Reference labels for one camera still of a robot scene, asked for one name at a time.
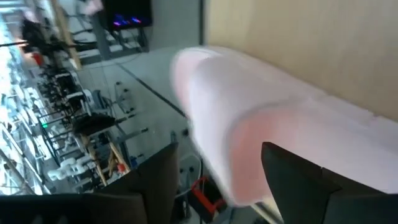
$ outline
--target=red object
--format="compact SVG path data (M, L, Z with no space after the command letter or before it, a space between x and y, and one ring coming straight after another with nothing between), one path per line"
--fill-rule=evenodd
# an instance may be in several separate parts
M32 58L36 61L38 66L42 66L44 64L43 56L39 53L33 53Z
M214 215L217 208L224 205L226 202L224 199L221 198L217 200L214 204L212 204L206 198L203 192L201 192L201 190L197 188L201 182L205 181L208 181L207 177L202 177L201 179L195 181L191 187L191 191L194 194L194 196L196 196L196 198L199 200L199 202L211 213L211 215Z
M118 164L118 171L119 171L119 172L124 172L124 171L126 171L125 166L124 166L123 164Z

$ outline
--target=floor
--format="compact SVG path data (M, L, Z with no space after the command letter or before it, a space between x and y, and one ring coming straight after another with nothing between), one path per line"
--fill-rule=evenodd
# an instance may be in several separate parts
M170 142L170 132L175 131L180 141L179 153L183 157L194 152L189 139L181 135L181 130L187 128L187 120L115 64L122 64L124 68L178 106L170 86L170 63L179 50L199 45L199 1L152 0L152 2L154 26L153 29L146 31L150 39L148 53L88 65L78 74L85 88L101 90L104 96L112 100L115 100L116 82L121 82L123 86L121 88L129 90L131 97L128 100L135 107L137 116L123 122L121 127L127 133L144 127L149 128L148 133L128 140L127 148L130 155L136 156L142 153L149 157L155 154ZM118 109L116 115L118 118L123 116ZM196 168L197 164L195 158L191 157L183 161L181 166ZM234 217L233 223L251 223L258 215L251 208L241 208ZM188 223L198 222L198 215L194 212Z

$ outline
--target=white fabric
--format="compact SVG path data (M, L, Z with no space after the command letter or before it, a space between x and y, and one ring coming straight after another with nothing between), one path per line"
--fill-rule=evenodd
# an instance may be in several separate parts
M397 123L221 47L181 51L172 85L199 152L231 203L249 205L271 195L260 157L265 141L398 192Z

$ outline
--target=wooden wall panel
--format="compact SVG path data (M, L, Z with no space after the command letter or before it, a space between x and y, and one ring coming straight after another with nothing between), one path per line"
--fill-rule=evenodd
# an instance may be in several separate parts
M398 1L209 0L208 43L398 121Z

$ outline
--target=metal rod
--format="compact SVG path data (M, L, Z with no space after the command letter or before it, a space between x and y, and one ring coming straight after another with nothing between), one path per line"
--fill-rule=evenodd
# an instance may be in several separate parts
M60 167L59 160L55 155L54 146L52 145L52 141L49 139L49 135L48 135L47 131L45 130L45 128L43 128L42 123L40 123L40 127L42 130L42 134L44 136L44 144L47 147L47 149L49 149L50 154L51 154L52 158L54 159L56 165L58 167Z
M53 114L56 114L56 113L61 113L61 112L62 112L62 110L60 110L60 111L54 111L54 112L51 112L51 113L49 113L49 114L45 114L45 115L39 116L39 117L37 117L37 119L44 118L44 117L46 117L46 116L50 116L50 115L53 115Z
M55 135L55 136L52 136L50 139L55 139L55 138L57 138L57 137L63 136L63 135L65 135L65 134L68 134L68 133L70 133L70 132L72 132L72 130L64 131L64 132L62 132L62 133L60 133L60 134L57 134L57 135Z
M0 47L10 47L10 46L22 45L22 44L27 44L27 41L20 41L20 42L14 42L14 43L0 44Z
M47 121L46 124L48 125L48 124L55 123L55 122L57 122L57 121L61 121L63 118L65 118L65 116L62 116L62 117L57 118L57 119L53 119L53 120L51 120L51 121Z
M33 111L33 112L36 112L36 111L39 111L39 112L40 112L40 110L46 110L46 109L48 109L48 108L50 108L50 107L44 106L44 107L42 107L42 108L33 108L32 111Z

